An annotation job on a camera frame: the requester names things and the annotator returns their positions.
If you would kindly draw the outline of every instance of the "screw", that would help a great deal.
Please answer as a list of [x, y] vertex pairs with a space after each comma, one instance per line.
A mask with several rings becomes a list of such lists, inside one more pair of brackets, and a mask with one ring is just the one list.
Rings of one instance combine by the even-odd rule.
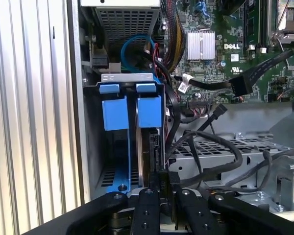
[[113, 198], [114, 199], [120, 199], [120, 198], [122, 198], [122, 195], [116, 194]]
[[205, 230], [209, 230], [209, 229], [210, 229], [208, 224], [204, 224], [202, 227], [203, 227]]
[[284, 211], [284, 206], [282, 205], [277, 205], [277, 207], [275, 208], [278, 212], [283, 212]]
[[120, 186], [118, 186], [118, 190], [121, 192], [121, 191], [125, 191], [127, 190], [127, 186], [124, 185], [124, 184], [121, 184]]
[[145, 191], [145, 193], [147, 193], [147, 194], [152, 194], [153, 191], [152, 191], [151, 189], [147, 189], [147, 190]]
[[221, 195], [216, 195], [215, 198], [219, 201], [222, 201], [224, 199], [224, 197], [222, 197]]
[[97, 41], [96, 35], [92, 35], [92, 42], [95, 43]]
[[142, 224], [142, 228], [143, 228], [143, 229], [147, 229], [147, 228], [148, 228], [148, 224], [147, 224], [146, 222], [144, 222], [144, 223]]
[[261, 199], [264, 199], [264, 197], [265, 197], [264, 192], [262, 192], [262, 191], [258, 192], [257, 196]]
[[183, 190], [182, 193], [183, 193], [184, 195], [188, 195], [188, 194], [190, 194], [190, 192], [189, 192], [188, 190]]

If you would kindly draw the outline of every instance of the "cable connector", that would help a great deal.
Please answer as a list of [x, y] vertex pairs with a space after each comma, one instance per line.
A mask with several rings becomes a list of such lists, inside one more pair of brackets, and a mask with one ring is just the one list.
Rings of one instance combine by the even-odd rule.
[[191, 79], [194, 79], [194, 77], [190, 76], [189, 74], [184, 73], [182, 75], [182, 82], [181, 82], [178, 90], [185, 94], [187, 92], [188, 88], [190, 87], [189, 82]]
[[230, 83], [235, 97], [253, 93], [253, 87], [248, 76], [242, 74], [230, 79]]
[[213, 111], [213, 114], [216, 119], [223, 115], [227, 111], [227, 108], [223, 104], [219, 104], [217, 108]]

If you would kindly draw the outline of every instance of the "sticker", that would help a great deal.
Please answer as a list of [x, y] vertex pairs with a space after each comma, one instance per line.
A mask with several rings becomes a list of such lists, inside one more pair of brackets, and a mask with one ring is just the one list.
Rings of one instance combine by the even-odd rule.
[[185, 94], [189, 87], [190, 87], [190, 85], [187, 85], [184, 82], [181, 82], [178, 90]]
[[231, 54], [231, 62], [239, 62], [240, 56], [239, 54]]
[[240, 69], [240, 67], [232, 67], [231, 72], [232, 73], [240, 73], [240, 72], [243, 72], [243, 70]]
[[166, 108], [166, 115], [170, 117], [170, 110]]

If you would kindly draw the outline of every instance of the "metal bracket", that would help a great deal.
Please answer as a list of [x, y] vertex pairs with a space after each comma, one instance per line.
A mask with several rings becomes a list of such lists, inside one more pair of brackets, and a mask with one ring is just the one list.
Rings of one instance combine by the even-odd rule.
[[[263, 181], [266, 171], [267, 167], [258, 171], [257, 186]], [[294, 211], [294, 159], [282, 156], [273, 162], [272, 173], [263, 191], [270, 195], [274, 202]]]
[[208, 208], [208, 202], [189, 189], [179, 189], [176, 192], [177, 220], [175, 226], [183, 229], [185, 226], [194, 235], [221, 234], [217, 221]]
[[160, 234], [160, 200], [156, 190], [145, 188], [140, 191], [135, 207], [131, 233], [133, 235]]

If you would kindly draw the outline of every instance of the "capacitor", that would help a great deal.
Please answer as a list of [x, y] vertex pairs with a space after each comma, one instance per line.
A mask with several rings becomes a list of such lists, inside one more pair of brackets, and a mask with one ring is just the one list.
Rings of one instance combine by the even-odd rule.
[[226, 66], [226, 62], [224, 60], [220, 61], [219, 66], [224, 68]]
[[193, 98], [201, 98], [201, 93], [195, 93], [195, 94], [193, 94]]

